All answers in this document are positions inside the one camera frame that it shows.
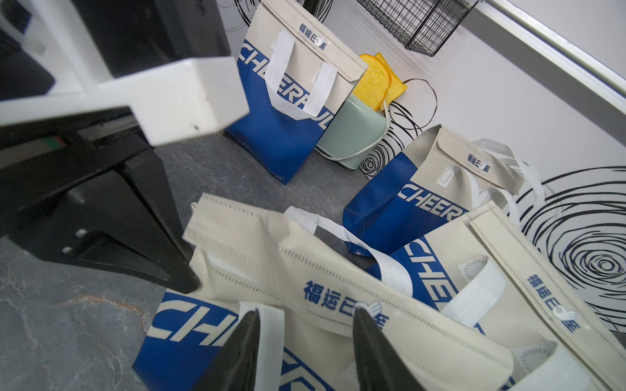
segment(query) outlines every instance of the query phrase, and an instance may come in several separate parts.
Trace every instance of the white strap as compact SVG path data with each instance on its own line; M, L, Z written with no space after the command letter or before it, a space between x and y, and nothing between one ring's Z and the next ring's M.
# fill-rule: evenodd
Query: white strap
M474 327L498 302L505 291L505 285L505 278L493 261L489 261L441 313L462 325Z
M465 176L467 176L467 179L469 181L469 191L470 191L470 195L471 195L471 208L472 210L476 209L477 207L480 206L480 198L478 196L478 182L476 182L476 178L474 178L474 175L472 173L470 173L468 170L464 169L463 167L459 166L459 165L451 165L446 167L445 170L443 170L441 176L439 177L439 180L437 181L437 185L446 188L448 187L448 184L450 183L450 181L452 180L452 178L456 175L457 172L459 171L463 171L463 173L465 173Z
M389 108L387 107L387 104L385 103L385 100L382 101L382 107L384 108L384 112L385 112L385 120L386 120L386 125L385 125L385 131L382 132L381 136L376 139L376 141L374 141L373 143L371 143L370 145L368 145L365 148L361 148L360 151L355 152L351 155L348 155L344 158L331 158L329 155L325 154L322 150L320 150L319 148L317 149L317 151L320 153L320 155L322 155L323 157L327 158L328 160L332 160L332 161L341 161L341 160L348 160L351 159L357 155L360 155L361 153L367 151L369 148L372 148L373 146L375 146L376 144L378 144L389 132L389 127L391 126L391 117L389 115Z
M254 310L259 310L261 321L254 391L278 390L285 344L285 312L269 305L240 302L239 320Z
M278 88L287 70L294 44L294 36L289 34L287 30L281 29L274 45L274 52L265 70L265 85L272 106L281 113L299 121L315 118L319 115L331 93L332 85L335 83L337 68L325 61L322 63L313 90L304 104L304 109L300 109L278 95Z
M482 138L480 140L476 140L474 141L474 143L478 145L480 148L483 148L485 151L492 151L492 152L496 152L504 156L508 156L509 158L513 158L515 160L515 165L519 167L519 169L521 170L521 173L524 174L524 178L526 179L526 181L528 181L530 185L533 187L533 191L535 192L535 197L536 197L535 209L542 208L545 205L546 194L545 194L545 191L543 190L543 184L541 183L541 178L539 177L539 173L534 167L524 163L521 159L519 159L519 157L517 157L515 152L513 152L513 150L509 148L507 145L504 145L494 140L490 140L488 138Z
M484 187L480 189L479 195L483 193L489 194L489 196L483 199L483 201L481 202L481 205L484 205L487 201L491 199L490 190L499 191L506 198L506 203L509 206L509 218L511 219L513 224L515 224L515 226L519 228L520 227L520 209L517 207L517 202L515 202L515 200L513 199L513 195L509 193L508 190L495 187L495 186L488 186L488 187Z
M315 233L316 228L320 226L343 241L365 248L372 253L372 256L378 262L378 266L381 268L382 282L407 296L413 297L413 282L409 272L401 263L389 255L371 248L364 241L354 236L352 232L326 217L321 217L293 206L290 206L284 214L312 235Z
M589 384L589 375L574 361L560 343L548 342L553 353L537 369L514 385L512 391L583 391Z

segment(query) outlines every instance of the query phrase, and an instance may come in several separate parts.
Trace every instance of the black wire mesh basket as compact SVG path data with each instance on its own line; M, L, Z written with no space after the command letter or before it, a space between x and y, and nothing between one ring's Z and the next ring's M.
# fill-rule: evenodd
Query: black wire mesh basket
M434 56L473 5L463 0L357 0L405 48Z

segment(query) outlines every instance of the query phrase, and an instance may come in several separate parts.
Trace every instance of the tote bag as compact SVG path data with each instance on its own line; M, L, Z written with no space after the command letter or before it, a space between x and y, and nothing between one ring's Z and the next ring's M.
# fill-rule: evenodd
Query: tote bag
M540 206L545 196L538 175L508 147L491 140L471 142L437 125L419 135L354 197L344 209L343 224L369 246L391 253L490 198L503 208L514 204L511 194L518 194L525 180ZM510 217L519 225L516 209ZM348 249L371 256L351 243Z
M285 184L367 69L294 0L259 4L237 66L250 114L226 130Z
M274 338L267 347L273 353L264 357L272 358L257 360L268 365L257 366L257 374L267 374L257 377L257 382L266 382L266 388L258 389L288 390L306 381L309 389L358 390L351 338L355 307L368 310L428 390L496 390L513 370L507 348L383 284L283 214L203 195L184 238L197 246L190 265L202 287L188 296L168 293L172 296L153 322L159 330L151 328L146 340L170 346L173 350L161 356L175 360L160 360L174 367L184 356L182 342L195 345L192 353L204 349L203 368L194 367L196 378L223 345L235 318L251 308L249 303L274 311L266 328L276 332L281 316L284 324L282 339ZM171 310L175 305L184 307ZM196 315L200 307L205 309ZM183 319L168 323L169 314ZM164 376L165 370L154 365L141 367L142 378L146 373ZM177 371L170 372L177 376Z
M626 390L626 350L493 202L386 255L344 227L302 210L310 232L322 226L367 248L368 272L511 349L503 390Z

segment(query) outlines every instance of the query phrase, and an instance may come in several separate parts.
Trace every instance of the bag flap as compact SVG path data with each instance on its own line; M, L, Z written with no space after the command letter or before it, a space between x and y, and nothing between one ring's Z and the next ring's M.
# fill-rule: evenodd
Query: bag flap
M524 185L524 176L485 152L471 141L441 127L437 139L438 146L461 166L466 167L475 175L519 194Z
M626 390L626 350L504 212L491 208L470 224L545 324L612 390Z
M326 26L294 0L263 0L265 6L289 31L320 58L337 68L349 82L357 81L367 70L367 63L339 40ZM324 38L324 48L312 39Z

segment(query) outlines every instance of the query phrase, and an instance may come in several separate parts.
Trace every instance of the marble floor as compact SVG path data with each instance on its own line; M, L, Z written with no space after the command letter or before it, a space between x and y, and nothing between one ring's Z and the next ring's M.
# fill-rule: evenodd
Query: marble floor
M367 182L360 171L312 153L284 186L221 134L156 152L183 226L203 192L281 212L294 205L341 222L343 207ZM320 235L346 255L343 243ZM0 239L0 388L147 390L131 366L164 291L126 275L42 262Z

